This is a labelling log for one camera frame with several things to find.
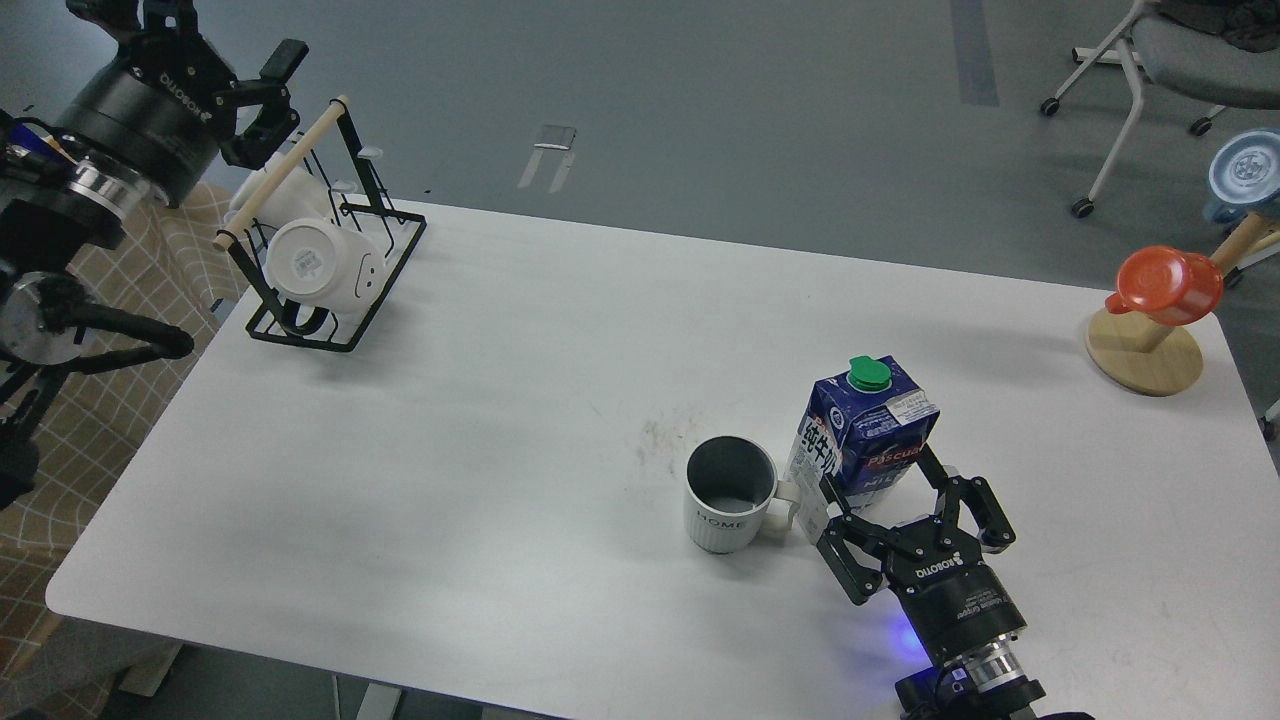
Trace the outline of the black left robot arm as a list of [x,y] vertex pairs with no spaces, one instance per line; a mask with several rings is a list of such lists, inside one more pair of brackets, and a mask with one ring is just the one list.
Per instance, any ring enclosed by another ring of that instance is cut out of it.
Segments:
[[113,250],[143,201],[178,208],[215,156],[257,170],[294,132],[288,81],[308,53],[280,41],[252,79],[201,35],[191,1],[69,1],[116,54],[58,122],[3,114],[3,505],[35,488],[35,432],[72,374],[188,356],[186,331],[96,300],[70,273]]

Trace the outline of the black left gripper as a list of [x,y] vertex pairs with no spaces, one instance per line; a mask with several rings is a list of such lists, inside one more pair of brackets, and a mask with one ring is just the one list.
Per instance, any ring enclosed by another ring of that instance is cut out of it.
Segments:
[[169,208],[219,149],[228,165],[260,169],[300,124],[287,83],[308,54],[301,40],[280,41],[257,79],[233,81],[230,65],[198,40],[192,1],[68,1],[67,10],[118,50],[58,126],[137,170]]

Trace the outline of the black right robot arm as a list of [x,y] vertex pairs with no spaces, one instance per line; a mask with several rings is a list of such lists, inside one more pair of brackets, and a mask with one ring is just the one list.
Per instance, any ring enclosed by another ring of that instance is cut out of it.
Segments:
[[815,546],[851,602],[887,585],[925,651],[928,669],[895,685],[906,719],[1033,719],[1044,689],[1011,648],[1027,623],[986,562],[1015,530],[986,478],[948,471],[929,447],[918,465],[937,493],[934,511],[893,528],[858,516],[822,479],[840,512]]

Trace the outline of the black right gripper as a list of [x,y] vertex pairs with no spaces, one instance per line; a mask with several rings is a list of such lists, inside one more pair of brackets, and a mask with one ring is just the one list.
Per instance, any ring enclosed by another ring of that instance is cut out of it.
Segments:
[[[984,477],[960,477],[923,445],[916,460],[936,491],[931,519],[892,528],[858,516],[832,475],[819,487],[838,505],[815,546],[849,600],[864,605],[888,580],[918,641],[934,666],[1015,635],[1027,620],[983,552],[1002,553],[1016,532]],[[973,537],[959,528],[964,505],[978,528]],[[851,548],[879,560],[861,565]]]

